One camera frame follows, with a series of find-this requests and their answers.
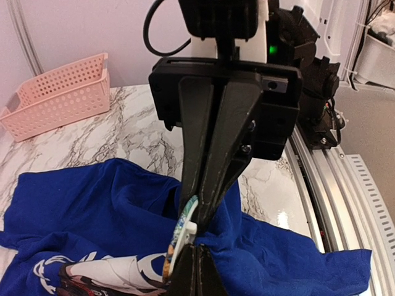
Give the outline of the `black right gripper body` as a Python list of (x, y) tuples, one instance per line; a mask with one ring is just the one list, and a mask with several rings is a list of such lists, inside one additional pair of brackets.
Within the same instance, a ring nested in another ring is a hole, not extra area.
[(252, 74), (263, 93), (253, 111), (256, 127), (252, 157), (278, 160), (299, 113), (301, 72), (289, 66), (234, 61), (222, 64), (209, 58), (162, 58), (152, 69), (149, 85), (157, 116), (171, 131), (183, 127), (179, 83), (183, 78), (207, 78), (211, 85)]

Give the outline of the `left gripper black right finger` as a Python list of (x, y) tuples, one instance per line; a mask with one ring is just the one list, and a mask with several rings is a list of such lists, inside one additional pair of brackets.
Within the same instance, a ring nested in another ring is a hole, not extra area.
[(197, 247), (197, 295), (228, 295), (215, 266), (212, 254), (205, 245), (199, 245)]

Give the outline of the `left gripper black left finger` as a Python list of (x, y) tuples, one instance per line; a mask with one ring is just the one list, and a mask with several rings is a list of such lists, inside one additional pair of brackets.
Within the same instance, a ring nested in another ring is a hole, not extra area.
[(185, 245), (176, 261), (167, 296), (196, 295), (197, 248)]

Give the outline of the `silver round brooch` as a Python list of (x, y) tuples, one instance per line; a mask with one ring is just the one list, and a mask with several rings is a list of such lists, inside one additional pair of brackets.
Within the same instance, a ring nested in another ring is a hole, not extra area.
[(198, 226), (195, 222), (191, 221), (191, 218), (197, 207), (198, 197), (194, 195), (187, 201), (181, 211), (165, 256), (162, 270), (162, 282), (164, 284), (170, 281), (176, 260), (179, 257), (182, 248), (186, 244), (191, 244), (196, 237)]

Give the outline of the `blue printed t-shirt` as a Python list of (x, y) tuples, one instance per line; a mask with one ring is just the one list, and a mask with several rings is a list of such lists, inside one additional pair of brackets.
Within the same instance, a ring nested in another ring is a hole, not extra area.
[[(19, 176), (1, 245), (17, 251), (2, 295), (162, 295), (181, 184), (126, 160)], [(229, 295), (357, 295), (371, 251), (321, 253), (295, 232), (242, 212), (232, 185), (208, 230)]]

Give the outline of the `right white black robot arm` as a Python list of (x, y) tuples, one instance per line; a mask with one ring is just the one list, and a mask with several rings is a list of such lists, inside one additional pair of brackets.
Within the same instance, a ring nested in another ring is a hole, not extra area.
[(311, 149), (340, 143), (339, 64), (317, 57), (318, 32), (278, 1), (180, 1), (191, 57), (160, 53), (149, 76), (157, 115), (183, 132), (180, 207), (208, 228), (253, 158), (278, 160), (295, 127)]

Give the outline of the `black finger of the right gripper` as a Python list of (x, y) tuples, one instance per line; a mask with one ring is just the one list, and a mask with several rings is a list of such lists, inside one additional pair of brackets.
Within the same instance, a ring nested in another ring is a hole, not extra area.
[(209, 130), (214, 87), (210, 78), (186, 76), (178, 84), (183, 133), (183, 170), (180, 210), (194, 195), (198, 196), (195, 222), (208, 222), (212, 216), (209, 201), (204, 199), (203, 185), (206, 155), (210, 147)]
[(218, 108), (203, 185), (204, 199), (209, 201), (212, 215), (208, 222), (197, 222), (199, 230), (207, 229), (220, 199), (225, 175), (243, 139), (243, 131), (251, 121), (251, 112), (259, 101), (262, 88), (256, 81), (229, 81)]

